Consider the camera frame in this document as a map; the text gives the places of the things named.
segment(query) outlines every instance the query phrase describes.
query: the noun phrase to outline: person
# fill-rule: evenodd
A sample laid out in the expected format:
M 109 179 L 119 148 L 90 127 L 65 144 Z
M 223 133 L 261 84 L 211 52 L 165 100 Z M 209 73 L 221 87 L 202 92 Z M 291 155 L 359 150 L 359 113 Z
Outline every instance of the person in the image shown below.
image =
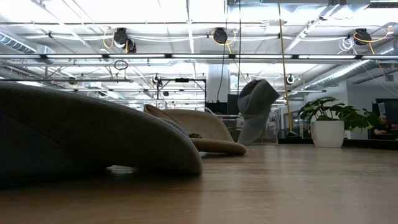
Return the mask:
M 380 135 L 380 134 L 392 134 L 391 131 L 391 125 L 387 124 L 387 119 L 386 119 L 386 115 L 382 114 L 380 115 L 380 124 L 376 125 L 374 127 L 374 134 L 376 135 Z

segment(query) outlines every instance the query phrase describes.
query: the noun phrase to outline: yellow cable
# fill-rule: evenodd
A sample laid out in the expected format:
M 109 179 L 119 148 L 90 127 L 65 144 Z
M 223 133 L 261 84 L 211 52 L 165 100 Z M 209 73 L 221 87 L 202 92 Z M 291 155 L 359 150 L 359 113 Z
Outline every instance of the yellow cable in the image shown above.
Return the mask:
M 111 49 L 111 48 L 113 47 L 113 42 L 114 42 L 114 32 L 113 32 L 113 34 L 112 34 L 112 44 L 111 44 L 111 46 L 109 47 L 109 46 L 106 45 L 106 43 L 105 43 L 106 30 L 107 30 L 107 28 L 105 28 L 103 43 L 104 43 L 104 46 L 105 46 L 107 49 Z
M 218 45 L 229 45 L 229 44 L 232 44 L 232 42 L 234 42 L 235 41 L 235 38 L 236 38 L 236 33 L 234 33 L 234 40 L 231 40 L 229 43 L 225 43 L 225 44 L 219 44 L 219 43 L 217 43 L 217 41 L 214 39 L 214 31 L 211 33 L 211 38 L 214 40 L 214 43 L 216 43 L 216 44 L 218 44 Z
M 388 30 L 387 30 L 386 35 L 385 35 L 383 38 L 380 38 L 380 39 L 377 39 L 377 40 L 362 40 L 362 39 L 359 39 L 359 38 L 356 37 L 356 34 L 358 34 L 358 33 L 355 33 L 355 34 L 354 34 L 354 38 L 355 38 L 356 40 L 359 40 L 359 41 L 365 42 L 365 43 L 375 43 L 375 42 L 379 42 L 380 40 L 384 40 L 384 39 L 388 36 L 388 32 L 389 32 L 389 31 L 390 31 L 390 27 L 388 27 Z
M 229 50 L 229 54 L 232 54 L 231 47 L 229 47 L 229 45 L 227 45 L 227 47 L 228 47 L 228 50 Z
M 282 64 L 284 68 L 284 86 L 285 86 L 285 98 L 287 103 L 287 113 L 289 115 L 289 129 L 290 132 L 293 131 L 293 122 L 292 122 L 292 113 L 290 112 L 290 105 L 289 105 L 289 95 L 287 94 L 287 84 L 286 84 L 286 68 L 285 68 L 285 50 L 284 50 L 284 38 L 282 33 L 282 16 L 280 14 L 280 2 L 278 2 L 278 10 L 279 10 L 279 32 L 280 32 L 280 47 L 282 48 Z
M 371 43 L 369 43 L 369 47 L 371 48 L 372 54 L 374 54 L 374 50 Z

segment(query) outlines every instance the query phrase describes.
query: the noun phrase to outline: potted plant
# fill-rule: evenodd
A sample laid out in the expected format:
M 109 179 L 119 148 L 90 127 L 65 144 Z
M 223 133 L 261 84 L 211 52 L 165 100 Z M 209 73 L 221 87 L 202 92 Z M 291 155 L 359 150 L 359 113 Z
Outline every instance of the potted plant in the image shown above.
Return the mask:
M 334 97 L 323 97 L 308 102 L 298 112 L 301 119 L 311 122 L 311 136 L 316 147 L 341 147 L 345 130 L 354 128 L 371 128 L 379 124 L 377 114 L 363 109 L 363 115 L 353 106 L 345 106 L 337 103 L 326 106 L 326 103 L 334 102 Z

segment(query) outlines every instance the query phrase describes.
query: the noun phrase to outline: white planter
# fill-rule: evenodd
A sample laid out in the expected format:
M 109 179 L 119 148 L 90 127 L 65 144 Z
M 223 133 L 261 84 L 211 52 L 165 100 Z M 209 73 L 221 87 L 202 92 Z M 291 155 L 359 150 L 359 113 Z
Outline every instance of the white planter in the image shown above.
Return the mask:
M 344 131 L 344 121 L 311 122 L 311 136 L 316 147 L 341 147 Z

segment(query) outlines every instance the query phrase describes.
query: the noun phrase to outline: wooden table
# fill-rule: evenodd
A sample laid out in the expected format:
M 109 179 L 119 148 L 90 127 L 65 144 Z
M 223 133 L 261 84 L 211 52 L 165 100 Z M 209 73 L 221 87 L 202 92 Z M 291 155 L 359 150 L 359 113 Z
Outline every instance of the wooden table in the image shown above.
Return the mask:
M 201 177 L 126 167 L 0 191 L 0 223 L 397 223 L 398 152 L 251 146 Z

